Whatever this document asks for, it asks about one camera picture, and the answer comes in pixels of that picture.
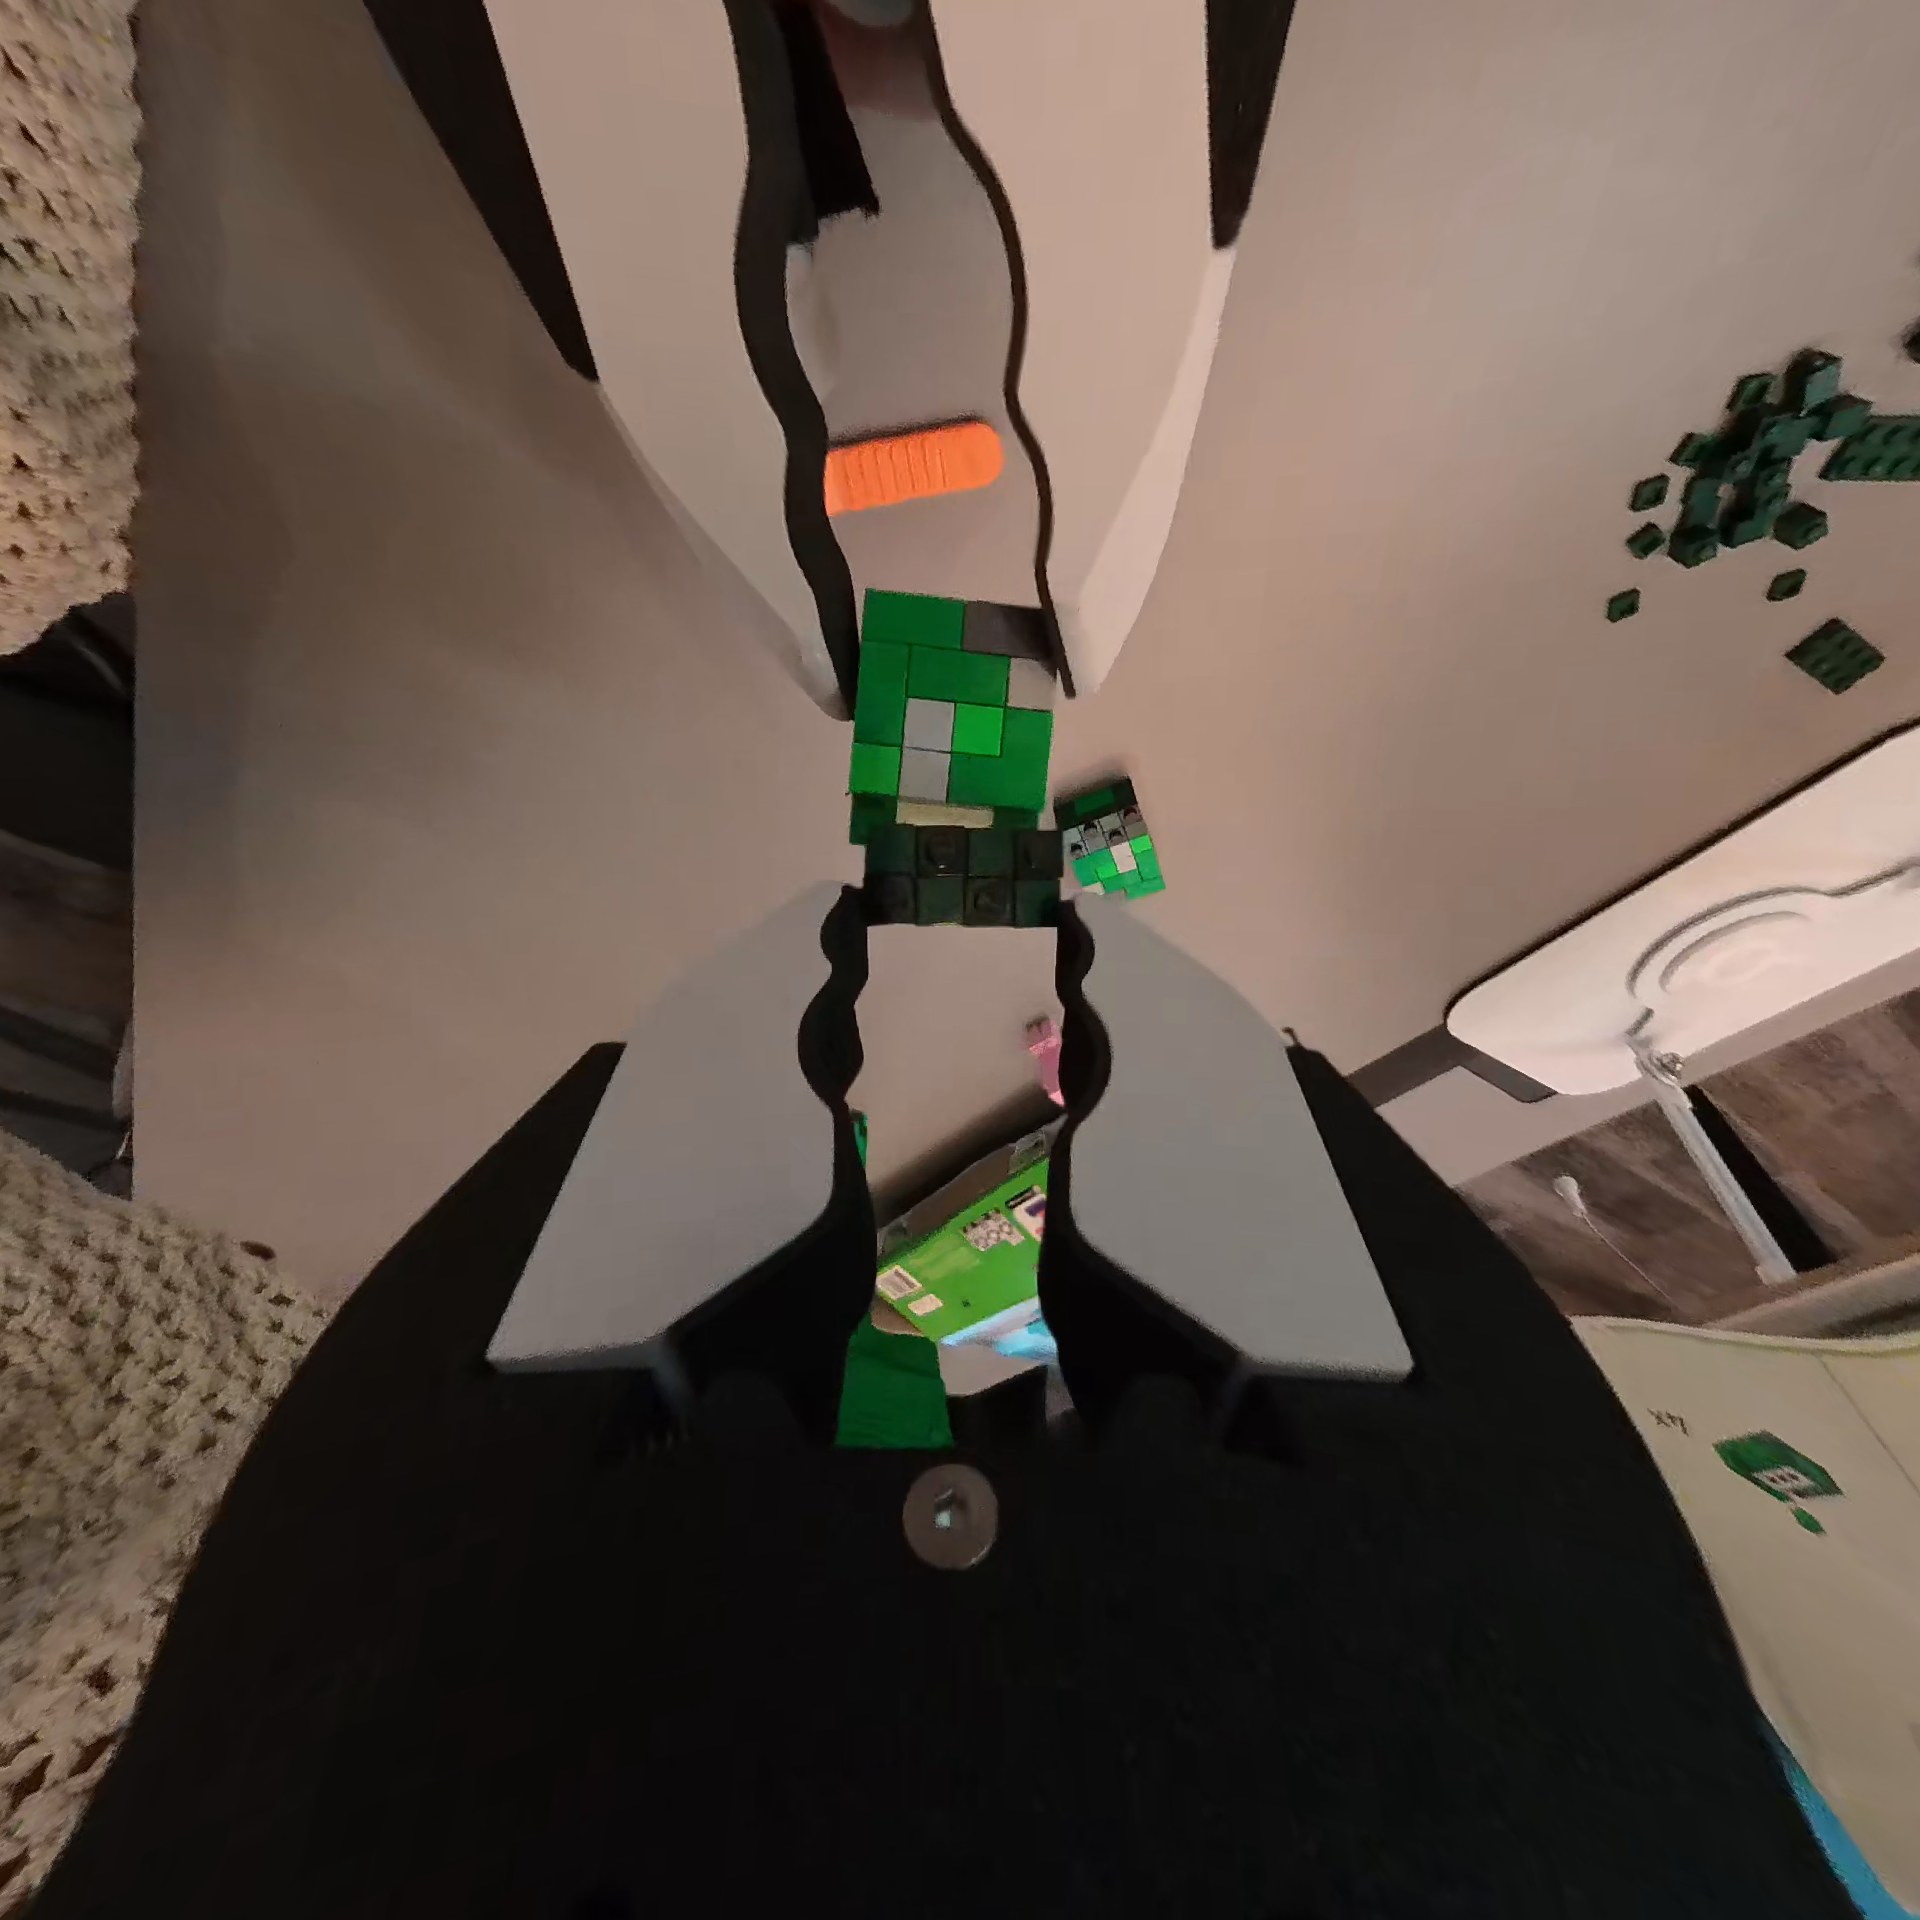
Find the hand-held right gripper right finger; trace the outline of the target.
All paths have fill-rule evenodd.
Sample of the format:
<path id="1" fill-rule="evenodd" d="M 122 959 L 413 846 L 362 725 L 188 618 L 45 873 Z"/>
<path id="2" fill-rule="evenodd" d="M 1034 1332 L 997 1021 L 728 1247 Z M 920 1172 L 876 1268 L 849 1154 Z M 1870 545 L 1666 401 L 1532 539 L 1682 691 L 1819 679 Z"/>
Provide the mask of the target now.
<path id="1" fill-rule="evenodd" d="M 1408 1340 L 1283 1033 L 1117 900 L 1064 905 L 1057 985 L 1040 1300 L 1068 1383 L 1403 1383 Z"/>

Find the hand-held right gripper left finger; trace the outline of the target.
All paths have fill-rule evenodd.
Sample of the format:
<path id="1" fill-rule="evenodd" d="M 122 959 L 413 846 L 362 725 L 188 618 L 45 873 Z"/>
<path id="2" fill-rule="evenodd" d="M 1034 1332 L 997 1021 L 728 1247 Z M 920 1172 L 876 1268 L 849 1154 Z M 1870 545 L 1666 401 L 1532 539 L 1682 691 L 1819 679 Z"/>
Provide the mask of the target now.
<path id="1" fill-rule="evenodd" d="M 870 1215 L 849 1095 L 870 975 L 862 897 L 821 879 L 637 1014 L 500 1314 L 499 1372 L 632 1362 L 828 1219 Z"/>

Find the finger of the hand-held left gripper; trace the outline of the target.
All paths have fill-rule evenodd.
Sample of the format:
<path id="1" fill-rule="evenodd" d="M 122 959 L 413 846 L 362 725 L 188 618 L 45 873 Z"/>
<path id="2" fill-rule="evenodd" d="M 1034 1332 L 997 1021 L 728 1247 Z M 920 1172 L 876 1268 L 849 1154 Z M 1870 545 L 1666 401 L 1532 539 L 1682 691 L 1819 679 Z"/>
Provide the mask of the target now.
<path id="1" fill-rule="evenodd" d="M 776 7 L 488 18 L 608 412 L 730 610 L 849 717 L 857 610 L 786 310 L 808 181 Z"/>
<path id="2" fill-rule="evenodd" d="M 1016 398 L 1048 474 L 1043 583 L 1076 691 L 1157 578 L 1235 249 L 1213 242 L 1202 2 L 938 2 L 947 97 L 1013 218 Z"/>

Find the dark green lego plate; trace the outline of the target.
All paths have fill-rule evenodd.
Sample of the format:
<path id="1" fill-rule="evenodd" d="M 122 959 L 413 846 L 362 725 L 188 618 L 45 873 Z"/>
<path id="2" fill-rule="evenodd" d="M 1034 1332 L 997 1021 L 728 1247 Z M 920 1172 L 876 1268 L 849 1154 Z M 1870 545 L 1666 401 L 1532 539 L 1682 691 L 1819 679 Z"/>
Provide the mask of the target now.
<path id="1" fill-rule="evenodd" d="M 884 823 L 860 892 L 874 925 L 1053 929 L 1064 882 L 1058 830 Z"/>
<path id="2" fill-rule="evenodd" d="M 1834 695 L 1857 687 L 1885 663 L 1883 652 L 1838 615 L 1818 623 L 1782 659 Z"/>

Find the green and white lego assembly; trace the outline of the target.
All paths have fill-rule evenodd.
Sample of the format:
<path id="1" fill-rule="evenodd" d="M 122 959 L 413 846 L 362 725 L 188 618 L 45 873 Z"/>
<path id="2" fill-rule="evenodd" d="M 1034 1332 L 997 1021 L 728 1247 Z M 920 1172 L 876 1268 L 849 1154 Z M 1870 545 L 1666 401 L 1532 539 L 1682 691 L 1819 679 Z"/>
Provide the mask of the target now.
<path id="1" fill-rule="evenodd" d="M 867 590 L 849 837 L 881 826 L 1049 827 L 1058 677 L 1043 613 Z"/>

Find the green lego set box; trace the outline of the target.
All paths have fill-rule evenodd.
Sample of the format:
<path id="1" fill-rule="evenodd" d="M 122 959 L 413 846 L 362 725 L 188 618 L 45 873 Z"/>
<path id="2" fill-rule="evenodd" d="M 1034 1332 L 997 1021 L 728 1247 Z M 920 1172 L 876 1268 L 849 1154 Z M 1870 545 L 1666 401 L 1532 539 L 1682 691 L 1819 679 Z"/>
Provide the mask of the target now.
<path id="1" fill-rule="evenodd" d="M 952 1353 L 1057 1362 L 1040 1252 L 1060 1129 L 1053 1121 L 995 1148 L 881 1230 L 876 1299 L 896 1322 Z"/>

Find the small lego creeper head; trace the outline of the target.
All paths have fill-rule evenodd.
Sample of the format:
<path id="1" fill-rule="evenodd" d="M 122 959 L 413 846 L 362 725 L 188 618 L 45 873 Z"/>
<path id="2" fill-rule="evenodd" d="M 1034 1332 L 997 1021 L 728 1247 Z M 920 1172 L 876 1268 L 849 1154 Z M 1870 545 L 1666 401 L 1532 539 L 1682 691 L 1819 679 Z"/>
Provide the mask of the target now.
<path id="1" fill-rule="evenodd" d="M 1076 893 L 1139 900 L 1166 890 L 1161 851 L 1131 778 L 1115 775 L 1057 795 L 1051 819 Z"/>

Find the lego instruction book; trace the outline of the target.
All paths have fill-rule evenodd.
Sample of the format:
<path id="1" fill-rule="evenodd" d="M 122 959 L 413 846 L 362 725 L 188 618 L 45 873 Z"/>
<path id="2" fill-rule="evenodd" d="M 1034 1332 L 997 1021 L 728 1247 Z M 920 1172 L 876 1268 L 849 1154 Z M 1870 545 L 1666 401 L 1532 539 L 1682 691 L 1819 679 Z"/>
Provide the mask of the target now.
<path id="1" fill-rule="evenodd" d="M 1572 1330 L 1664 1474 L 1801 1766 L 1857 1833 L 1916 1843 L 1916 1332 Z"/>

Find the pile of dark green lego pieces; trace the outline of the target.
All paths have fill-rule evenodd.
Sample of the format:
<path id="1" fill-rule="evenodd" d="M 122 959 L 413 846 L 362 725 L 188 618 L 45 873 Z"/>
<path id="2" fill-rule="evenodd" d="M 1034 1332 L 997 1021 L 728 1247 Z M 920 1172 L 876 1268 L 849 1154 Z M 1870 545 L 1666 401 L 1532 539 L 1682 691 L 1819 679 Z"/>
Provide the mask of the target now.
<path id="1" fill-rule="evenodd" d="M 1682 434 L 1664 468 L 1632 484 L 1624 551 L 1696 572 L 1761 549 L 1769 562 L 1763 601 L 1782 609 L 1809 590 L 1809 555 L 1834 531 L 1812 486 L 1916 481 L 1916 409 L 1878 407 L 1851 388 L 1836 353 L 1811 345 L 1781 369 L 1741 373 L 1716 423 Z"/>

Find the orange brick separator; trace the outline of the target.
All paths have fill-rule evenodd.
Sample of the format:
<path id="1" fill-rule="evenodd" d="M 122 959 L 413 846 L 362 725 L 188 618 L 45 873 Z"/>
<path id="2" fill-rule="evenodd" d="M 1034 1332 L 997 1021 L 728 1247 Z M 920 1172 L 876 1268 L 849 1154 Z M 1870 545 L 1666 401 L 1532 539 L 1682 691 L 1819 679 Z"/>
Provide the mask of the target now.
<path id="1" fill-rule="evenodd" d="M 1001 437 L 979 418 L 905 427 L 828 446 L 824 506 L 830 518 L 957 495 L 1001 477 Z"/>

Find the white book stand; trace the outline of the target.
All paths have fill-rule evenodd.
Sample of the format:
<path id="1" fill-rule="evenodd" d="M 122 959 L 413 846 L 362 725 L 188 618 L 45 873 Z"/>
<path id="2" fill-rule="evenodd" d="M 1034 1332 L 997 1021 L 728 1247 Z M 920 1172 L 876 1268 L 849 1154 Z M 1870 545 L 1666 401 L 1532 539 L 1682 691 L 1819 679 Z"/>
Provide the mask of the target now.
<path id="1" fill-rule="evenodd" d="M 1698 1052 L 1918 949 L 1918 725 L 1890 729 L 1454 997 L 1451 1039 L 1550 1098 L 1650 1093 L 1761 1282 L 1792 1261 L 1689 1098 Z"/>

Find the person's knit sweater torso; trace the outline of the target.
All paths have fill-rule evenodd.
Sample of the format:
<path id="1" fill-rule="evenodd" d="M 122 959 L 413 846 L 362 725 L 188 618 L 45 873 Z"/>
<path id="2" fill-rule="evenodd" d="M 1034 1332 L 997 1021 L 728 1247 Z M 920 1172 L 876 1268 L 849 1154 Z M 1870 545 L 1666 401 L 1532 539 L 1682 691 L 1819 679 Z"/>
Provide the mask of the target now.
<path id="1" fill-rule="evenodd" d="M 4 1916 L 77 1828 L 204 1526 L 329 1316 L 241 1242 L 4 1135 Z"/>

